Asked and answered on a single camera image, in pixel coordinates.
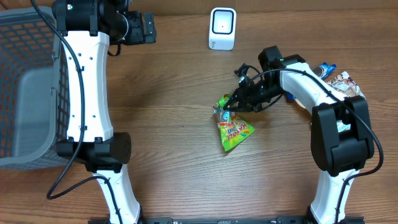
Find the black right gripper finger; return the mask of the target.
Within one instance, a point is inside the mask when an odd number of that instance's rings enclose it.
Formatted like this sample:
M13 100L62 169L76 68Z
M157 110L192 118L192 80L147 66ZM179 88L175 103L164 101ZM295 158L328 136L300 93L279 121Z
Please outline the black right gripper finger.
M228 100L225 102L223 109L224 110L240 110L241 107L240 96L237 94L228 95Z
M253 111L253 107L251 105L237 105L237 106L230 105L228 106L228 109L231 112L236 112L236 113L250 113Z

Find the green Haribo gummy bag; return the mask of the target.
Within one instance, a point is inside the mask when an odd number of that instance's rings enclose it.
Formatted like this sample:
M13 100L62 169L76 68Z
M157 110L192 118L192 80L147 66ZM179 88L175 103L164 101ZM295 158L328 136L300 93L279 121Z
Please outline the green Haribo gummy bag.
M220 131L221 145L225 152L234 149L255 132L254 127L237 116L235 112L223 109L229 99L230 95L225 94L213 105L213 116Z

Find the blue Oreo cookie packet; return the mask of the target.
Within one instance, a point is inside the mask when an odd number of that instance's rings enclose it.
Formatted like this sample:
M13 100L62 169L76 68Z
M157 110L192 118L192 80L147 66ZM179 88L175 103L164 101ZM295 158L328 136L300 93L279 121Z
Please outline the blue Oreo cookie packet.
M323 62L319 66L315 67L312 72L316 74L318 77L320 77L322 80L325 80L327 77L329 77L333 71L336 69L335 64L329 65L326 62Z

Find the beige brown cookie bag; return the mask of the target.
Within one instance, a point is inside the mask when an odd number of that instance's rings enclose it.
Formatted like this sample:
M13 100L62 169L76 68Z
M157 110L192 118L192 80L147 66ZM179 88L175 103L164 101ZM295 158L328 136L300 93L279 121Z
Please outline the beige brown cookie bag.
M319 75L316 72L313 72L315 76L319 77L321 80L325 81L329 75L326 73L326 75L322 74ZM332 78L330 81L326 82L327 85L332 87L334 90L343 93L344 95L348 97L353 97L353 96L362 96L363 98L366 99L366 97L363 95L360 87L357 85L357 83L350 77L350 75L347 72L343 72ZM290 100L295 100L296 103L301 106L302 108L305 108L308 111L312 110L312 107L306 107L296 96L292 95L291 93L287 93L287 98Z

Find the light teal snack packet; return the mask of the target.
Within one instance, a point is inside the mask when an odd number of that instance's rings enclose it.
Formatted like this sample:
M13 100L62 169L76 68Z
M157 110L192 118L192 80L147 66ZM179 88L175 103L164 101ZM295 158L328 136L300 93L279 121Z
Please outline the light teal snack packet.
M338 120L336 122L336 125L337 125L337 130L338 130L339 133L341 133L343 131L347 131L347 130L349 130L351 128L350 124L344 124L342 122L342 120Z

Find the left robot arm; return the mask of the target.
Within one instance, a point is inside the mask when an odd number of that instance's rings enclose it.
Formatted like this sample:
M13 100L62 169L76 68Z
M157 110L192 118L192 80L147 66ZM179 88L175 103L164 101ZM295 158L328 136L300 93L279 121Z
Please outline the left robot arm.
M111 124L106 83L109 47L153 44L154 15L129 9L129 1L57 0L52 11L56 34L67 58L70 115L66 139L56 152L78 162L101 187L109 208L109 223L143 223L127 165L131 136Z

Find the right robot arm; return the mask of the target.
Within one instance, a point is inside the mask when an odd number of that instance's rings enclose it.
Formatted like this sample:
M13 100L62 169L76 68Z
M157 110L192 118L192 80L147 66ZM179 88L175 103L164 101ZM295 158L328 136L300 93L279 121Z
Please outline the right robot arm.
M364 223L347 217L345 205L353 180L374 155L368 104L362 96L347 96L325 83L298 54L283 57L277 46L258 56L262 72L249 78L249 65L235 70L239 86L224 108L260 112L272 99L290 93L311 114L313 160L320 169L315 198L305 223Z

